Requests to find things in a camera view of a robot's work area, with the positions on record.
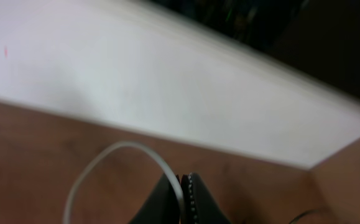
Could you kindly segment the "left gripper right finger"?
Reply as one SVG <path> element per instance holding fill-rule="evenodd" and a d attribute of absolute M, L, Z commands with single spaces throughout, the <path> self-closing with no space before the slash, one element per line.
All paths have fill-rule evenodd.
<path fill-rule="evenodd" d="M 185 199 L 187 223 L 230 224 L 207 186 L 197 173 L 183 175 L 181 187 Z"/>

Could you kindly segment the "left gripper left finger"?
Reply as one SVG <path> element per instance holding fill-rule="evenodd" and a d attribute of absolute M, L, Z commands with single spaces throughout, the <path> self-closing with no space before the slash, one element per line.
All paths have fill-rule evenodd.
<path fill-rule="evenodd" d="M 129 224 L 179 224 L 180 211 L 172 185 L 165 174 Z"/>

